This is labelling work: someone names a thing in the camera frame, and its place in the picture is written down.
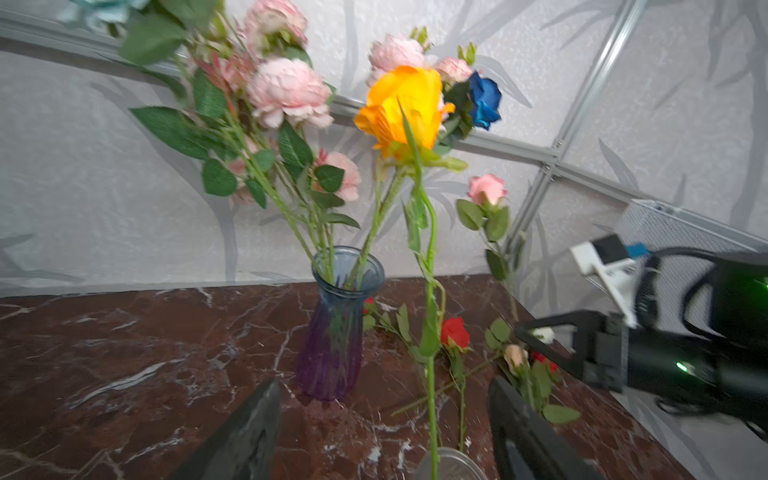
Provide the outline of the pink peony stem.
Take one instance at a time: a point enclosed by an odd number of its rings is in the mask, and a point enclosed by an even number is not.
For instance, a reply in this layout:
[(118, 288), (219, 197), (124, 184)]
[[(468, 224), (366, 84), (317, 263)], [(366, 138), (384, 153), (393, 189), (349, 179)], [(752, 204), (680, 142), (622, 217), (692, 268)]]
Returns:
[(362, 177), (346, 155), (314, 149), (306, 138), (307, 128), (332, 125), (332, 88), (307, 63), (285, 57), (243, 67), (213, 56), (189, 79), (187, 109), (132, 114), (164, 144), (201, 161), (207, 194), (275, 205), (321, 277), (335, 279), (334, 227), (357, 227), (340, 209), (358, 200)]

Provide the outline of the pale green hydrangea stem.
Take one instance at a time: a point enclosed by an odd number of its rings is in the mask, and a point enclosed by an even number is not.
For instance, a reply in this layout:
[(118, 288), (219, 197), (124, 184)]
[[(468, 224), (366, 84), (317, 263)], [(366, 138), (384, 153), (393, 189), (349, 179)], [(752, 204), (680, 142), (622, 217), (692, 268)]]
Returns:
[(210, 27), (224, 5), (215, 0), (70, 1), (58, 20), (119, 40), (120, 57), (147, 66), (167, 59)]

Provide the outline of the blue rose stem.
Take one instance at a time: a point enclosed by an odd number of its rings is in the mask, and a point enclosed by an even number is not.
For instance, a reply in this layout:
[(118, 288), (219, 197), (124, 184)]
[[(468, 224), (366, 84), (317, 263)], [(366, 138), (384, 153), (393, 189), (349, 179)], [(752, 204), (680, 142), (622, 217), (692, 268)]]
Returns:
[(459, 82), (447, 90), (446, 103), (455, 107), (444, 122), (445, 133), (440, 143), (453, 146), (465, 139), (475, 128), (488, 131), (501, 119), (499, 106), (502, 94), (497, 83), (474, 71), (468, 80)]

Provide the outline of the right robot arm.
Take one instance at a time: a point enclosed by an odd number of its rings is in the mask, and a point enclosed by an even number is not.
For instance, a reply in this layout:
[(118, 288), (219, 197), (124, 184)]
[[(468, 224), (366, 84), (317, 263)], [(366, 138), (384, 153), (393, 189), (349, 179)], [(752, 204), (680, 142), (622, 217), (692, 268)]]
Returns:
[[(711, 264), (680, 300), (682, 333), (658, 328), (656, 283), (665, 259)], [(618, 314), (578, 310), (514, 331), (582, 382), (656, 395), (677, 416), (724, 414), (767, 438), (767, 255), (671, 247), (651, 253), (634, 292), (632, 328)]]

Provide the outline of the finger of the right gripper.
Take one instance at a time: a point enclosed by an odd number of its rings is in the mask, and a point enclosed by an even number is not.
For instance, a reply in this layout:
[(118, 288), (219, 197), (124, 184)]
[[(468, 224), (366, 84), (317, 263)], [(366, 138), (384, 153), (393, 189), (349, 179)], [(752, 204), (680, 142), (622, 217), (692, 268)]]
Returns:
[[(533, 319), (514, 328), (515, 337), (533, 352), (542, 354), (562, 370), (578, 380), (596, 379), (595, 359), (597, 335), (603, 331), (606, 316), (589, 310), (577, 310), (565, 314)], [(534, 331), (545, 328), (571, 327), (571, 349), (566, 350), (556, 340), (550, 343), (539, 338)]]

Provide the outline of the pink white carnation stem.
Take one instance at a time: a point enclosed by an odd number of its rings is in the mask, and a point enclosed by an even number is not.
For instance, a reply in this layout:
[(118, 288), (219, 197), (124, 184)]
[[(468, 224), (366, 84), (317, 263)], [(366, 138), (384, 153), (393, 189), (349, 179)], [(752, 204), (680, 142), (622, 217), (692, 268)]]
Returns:
[(238, 27), (238, 35), (247, 52), (261, 60), (275, 51), (304, 50), (307, 26), (306, 16), (292, 1), (254, 1)]

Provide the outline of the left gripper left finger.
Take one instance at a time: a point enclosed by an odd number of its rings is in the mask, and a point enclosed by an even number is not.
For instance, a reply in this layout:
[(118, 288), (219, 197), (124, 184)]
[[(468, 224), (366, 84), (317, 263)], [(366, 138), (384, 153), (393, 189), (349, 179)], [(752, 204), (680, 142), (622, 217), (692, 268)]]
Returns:
[(173, 479), (267, 479), (278, 443), (279, 383), (268, 379), (171, 475)]

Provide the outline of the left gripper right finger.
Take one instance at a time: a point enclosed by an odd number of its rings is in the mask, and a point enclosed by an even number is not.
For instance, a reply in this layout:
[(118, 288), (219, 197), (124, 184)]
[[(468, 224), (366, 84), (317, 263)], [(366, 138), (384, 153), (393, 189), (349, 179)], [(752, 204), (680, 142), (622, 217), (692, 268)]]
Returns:
[(502, 377), (490, 382), (488, 416), (501, 479), (602, 477)]

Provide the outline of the orange rose stem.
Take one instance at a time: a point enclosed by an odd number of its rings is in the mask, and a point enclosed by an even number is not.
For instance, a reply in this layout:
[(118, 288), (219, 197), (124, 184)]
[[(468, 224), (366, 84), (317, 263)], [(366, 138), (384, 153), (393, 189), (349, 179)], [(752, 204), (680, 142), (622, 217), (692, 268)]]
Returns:
[(435, 358), (441, 348), (441, 331), (447, 295), (435, 277), (438, 215), (424, 186), (428, 168), (451, 164), (433, 151), (443, 118), (455, 106), (443, 101), (440, 74), (434, 69), (400, 66), (370, 87), (355, 126), (375, 139), (373, 178), (375, 202), (369, 233), (359, 263), (370, 254), (387, 215), (406, 180), (412, 181), (404, 206), (408, 248), (425, 282), (425, 314), (418, 357), (425, 367), (429, 420), (430, 477), (439, 477), (439, 428), (436, 410)]

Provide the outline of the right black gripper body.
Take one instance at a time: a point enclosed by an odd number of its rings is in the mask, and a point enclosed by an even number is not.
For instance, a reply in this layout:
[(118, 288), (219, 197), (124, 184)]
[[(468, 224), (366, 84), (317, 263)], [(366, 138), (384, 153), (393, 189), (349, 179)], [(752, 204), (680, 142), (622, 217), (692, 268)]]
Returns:
[(619, 314), (581, 311), (576, 337), (580, 346), (580, 379), (592, 386), (622, 393), (627, 385), (629, 330)]

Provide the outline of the purple blue glass vase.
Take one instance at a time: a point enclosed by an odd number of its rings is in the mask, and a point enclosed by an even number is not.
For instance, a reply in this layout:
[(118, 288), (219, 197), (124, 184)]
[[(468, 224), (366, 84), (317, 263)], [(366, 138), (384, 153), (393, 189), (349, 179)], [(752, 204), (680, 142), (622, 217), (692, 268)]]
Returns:
[(336, 246), (313, 260), (320, 297), (298, 356), (296, 379), (316, 400), (343, 398), (361, 370), (364, 303), (385, 280), (381, 263), (369, 256), (360, 265), (361, 254), (358, 248)]

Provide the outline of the pink lisianthus flower stem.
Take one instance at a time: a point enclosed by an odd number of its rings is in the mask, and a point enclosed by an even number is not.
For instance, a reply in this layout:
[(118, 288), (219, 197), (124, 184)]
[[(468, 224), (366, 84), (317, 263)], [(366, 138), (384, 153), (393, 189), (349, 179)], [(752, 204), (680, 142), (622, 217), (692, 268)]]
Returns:
[(385, 74), (401, 66), (434, 69), (445, 88), (469, 80), (477, 55), (474, 43), (459, 46), (456, 56), (441, 59), (429, 55), (431, 47), (425, 27), (414, 27), (408, 36), (387, 34), (383, 41), (375, 41), (368, 53), (370, 73), (366, 85), (372, 87)]

